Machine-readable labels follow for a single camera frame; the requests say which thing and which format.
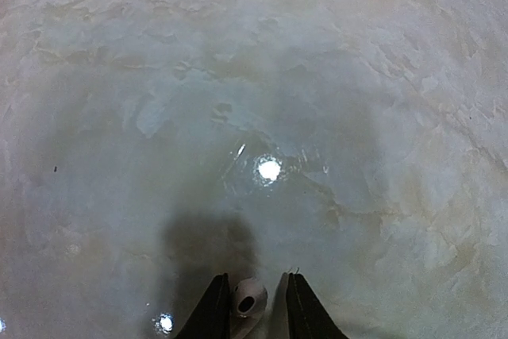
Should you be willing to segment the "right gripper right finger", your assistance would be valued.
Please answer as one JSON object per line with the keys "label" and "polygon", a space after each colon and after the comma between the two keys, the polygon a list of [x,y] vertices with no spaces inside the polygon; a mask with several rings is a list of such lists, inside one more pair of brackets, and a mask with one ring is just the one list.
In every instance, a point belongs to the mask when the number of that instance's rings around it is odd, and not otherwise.
{"label": "right gripper right finger", "polygon": [[283,277],[289,338],[348,339],[302,274],[285,272]]}

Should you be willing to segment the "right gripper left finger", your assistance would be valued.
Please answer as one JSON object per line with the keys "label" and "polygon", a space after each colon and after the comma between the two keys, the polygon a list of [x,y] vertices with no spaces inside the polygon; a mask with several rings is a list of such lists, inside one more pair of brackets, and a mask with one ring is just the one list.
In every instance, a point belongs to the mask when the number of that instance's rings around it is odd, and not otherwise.
{"label": "right gripper left finger", "polygon": [[229,275],[216,275],[186,323],[186,338],[230,338]]}

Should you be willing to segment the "white stem earbud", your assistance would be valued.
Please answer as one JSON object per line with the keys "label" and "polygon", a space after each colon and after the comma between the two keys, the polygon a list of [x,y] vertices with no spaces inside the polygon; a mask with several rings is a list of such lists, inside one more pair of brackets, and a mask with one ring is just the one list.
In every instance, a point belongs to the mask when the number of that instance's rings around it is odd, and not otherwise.
{"label": "white stem earbud", "polygon": [[232,292],[232,314],[238,318],[260,318],[267,308],[266,287],[257,278],[241,280]]}

